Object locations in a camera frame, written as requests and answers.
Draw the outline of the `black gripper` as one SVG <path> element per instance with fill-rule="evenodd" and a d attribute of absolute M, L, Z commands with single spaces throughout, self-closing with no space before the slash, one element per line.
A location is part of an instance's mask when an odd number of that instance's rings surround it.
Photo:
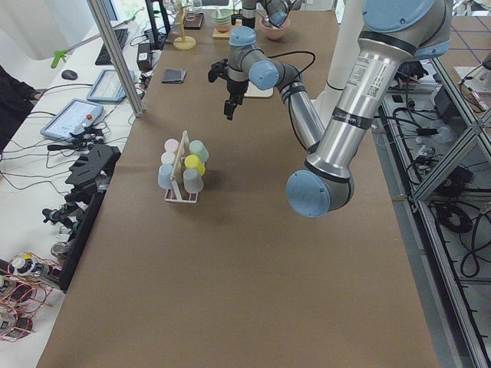
<path fill-rule="evenodd" d="M 242 105 L 246 93 L 246 82 L 244 80 L 237 81 L 228 78 L 226 86 L 229 92 L 229 100 L 226 100 L 224 103 L 223 113 L 227 120 L 232 120 L 235 109 L 237 106 Z"/>

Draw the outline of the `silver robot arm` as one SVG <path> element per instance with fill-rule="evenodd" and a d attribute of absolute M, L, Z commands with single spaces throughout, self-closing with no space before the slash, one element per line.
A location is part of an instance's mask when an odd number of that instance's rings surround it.
<path fill-rule="evenodd" d="M 370 128 L 399 66 L 440 56 L 450 44 L 451 1 L 365 1 L 359 55 L 329 121 L 324 122 L 302 83 L 300 71 L 267 57 L 256 33 L 239 26 L 229 37 L 223 73 L 230 93 L 224 114 L 231 119 L 249 84 L 277 88 L 308 155 L 305 168 L 286 184 L 288 204 L 315 218 L 346 205 L 354 192 L 349 165 Z"/>
<path fill-rule="evenodd" d="M 291 11 L 299 10 L 302 6 L 302 1 L 289 0 L 245 0 L 242 1 L 242 25 L 250 28 L 255 27 L 255 18 L 257 6 L 265 10 L 268 23 L 276 28 L 281 28 L 286 22 Z"/>

